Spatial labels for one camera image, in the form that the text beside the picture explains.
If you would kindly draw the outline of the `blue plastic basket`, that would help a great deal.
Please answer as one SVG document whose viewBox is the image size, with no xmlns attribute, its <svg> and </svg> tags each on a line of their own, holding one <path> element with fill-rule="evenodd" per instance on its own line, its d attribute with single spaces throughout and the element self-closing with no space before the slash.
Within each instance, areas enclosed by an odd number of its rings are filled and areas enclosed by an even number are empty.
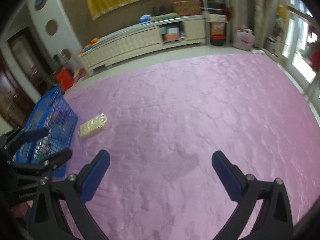
<svg viewBox="0 0 320 240">
<path fill-rule="evenodd" d="M 31 164 L 39 164 L 57 152 L 69 148 L 78 116 L 64 99 L 59 86 L 47 92 L 36 103 L 25 127 L 15 138 L 12 169 L 15 175 L 33 176 L 22 171 Z"/>
</svg>

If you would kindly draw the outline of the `green cracker package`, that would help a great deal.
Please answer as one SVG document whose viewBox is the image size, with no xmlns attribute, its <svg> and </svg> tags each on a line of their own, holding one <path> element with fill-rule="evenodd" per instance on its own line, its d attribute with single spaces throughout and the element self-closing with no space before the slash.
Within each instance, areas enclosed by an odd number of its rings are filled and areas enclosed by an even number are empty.
<svg viewBox="0 0 320 240">
<path fill-rule="evenodd" d="M 107 123 L 108 117 L 104 113 L 100 113 L 96 117 L 88 120 L 80 126 L 79 135 L 81 138 L 88 137 L 103 129 Z"/>
</svg>

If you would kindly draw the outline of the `red bag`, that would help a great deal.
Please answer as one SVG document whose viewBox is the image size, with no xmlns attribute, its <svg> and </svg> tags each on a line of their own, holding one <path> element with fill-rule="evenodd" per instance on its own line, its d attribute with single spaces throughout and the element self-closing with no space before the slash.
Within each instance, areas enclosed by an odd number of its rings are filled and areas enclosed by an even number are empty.
<svg viewBox="0 0 320 240">
<path fill-rule="evenodd" d="M 67 91 L 74 85 L 73 77 L 65 68 L 63 68 L 58 74 L 56 74 L 56 79 L 63 92 Z"/>
</svg>

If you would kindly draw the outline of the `pink quilted tablecloth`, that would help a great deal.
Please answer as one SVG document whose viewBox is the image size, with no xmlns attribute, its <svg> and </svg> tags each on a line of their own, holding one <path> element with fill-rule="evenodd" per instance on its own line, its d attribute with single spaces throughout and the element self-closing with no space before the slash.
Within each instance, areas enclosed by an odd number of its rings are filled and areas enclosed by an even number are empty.
<svg viewBox="0 0 320 240">
<path fill-rule="evenodd" d="M 83 124 L 68 173 L 100 150 L 111 165 L 87 208 L 110 239 L 212 239 L 236 207 L 212 168 L 221 150 L 244 173 L 281 178 L 294 222 L 319 197 L 319 125 L 282 69 L 264 55 L 159 63 L 67 93 Z"/>
</svg>

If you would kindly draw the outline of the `oranges on cabinet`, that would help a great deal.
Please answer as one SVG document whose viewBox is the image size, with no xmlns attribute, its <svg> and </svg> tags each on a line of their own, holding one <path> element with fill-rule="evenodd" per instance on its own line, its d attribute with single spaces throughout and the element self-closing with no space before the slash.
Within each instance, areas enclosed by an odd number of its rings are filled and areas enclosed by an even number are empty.
<svg viewBox="0 0 320 240">
<path fill-rule="evenodd" d="M 83 54 L 93 48 L 93 46 L 99 41 L 99 38 L 93 38 L 89 44 L 87 44 L 82 50 L 80 50 L 80 54 Z"/>
</svg>

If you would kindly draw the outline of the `pink shopping bag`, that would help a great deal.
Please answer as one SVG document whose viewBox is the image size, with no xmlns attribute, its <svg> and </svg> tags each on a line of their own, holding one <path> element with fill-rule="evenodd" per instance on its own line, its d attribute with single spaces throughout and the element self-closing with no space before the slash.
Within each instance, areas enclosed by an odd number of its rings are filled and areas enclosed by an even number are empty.
<svg viewBox="0 0 320 240">
<path fill-rule="evenodd" d="M 236 31 L 233 46 L 237 49 L 250 51 L 254 42 L 255 36 L 251 29 L 239 29 Z"/>
</svg>

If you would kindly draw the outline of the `cream TV cabinet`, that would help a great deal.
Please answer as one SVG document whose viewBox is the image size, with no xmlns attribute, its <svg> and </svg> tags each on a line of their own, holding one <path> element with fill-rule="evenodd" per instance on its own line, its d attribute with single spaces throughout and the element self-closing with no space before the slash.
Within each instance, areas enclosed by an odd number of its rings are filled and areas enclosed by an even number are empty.
<svg viewBox="0 0 320 240">
<path fill-rule="evenodd" d="M 94 69 L 156 51 L 206 43 L 206 24 L 201 15 L 140 23 L 100 38 L 79 56 L 88 75 Z"/>
</svg>

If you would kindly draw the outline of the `cardboard box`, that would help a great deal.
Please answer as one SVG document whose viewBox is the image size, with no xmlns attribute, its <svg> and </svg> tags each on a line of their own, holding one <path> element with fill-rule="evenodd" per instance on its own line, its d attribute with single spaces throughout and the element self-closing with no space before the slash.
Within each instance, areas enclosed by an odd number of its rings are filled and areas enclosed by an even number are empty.
<svg viewBox="0 0 320 240">
<path fill-rule="evenodd" d="M 180 1 L 172 4 L 173 10 L 179 16 L 192 16 L 202 14 L 200 1 Z"/>
</svg>

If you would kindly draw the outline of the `white metal shelf rack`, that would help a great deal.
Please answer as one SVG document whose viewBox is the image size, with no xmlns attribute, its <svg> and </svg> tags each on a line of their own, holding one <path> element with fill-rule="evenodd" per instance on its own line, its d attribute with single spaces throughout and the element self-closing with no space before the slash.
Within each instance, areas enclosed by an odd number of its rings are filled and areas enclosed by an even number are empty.
<svg viewBox="0 0 320 240">
<path fill-rule="evenodd" d="M 199 0 L 209 46 L 229 46 L 231 41 L 230 0 Z"/>
</svg>

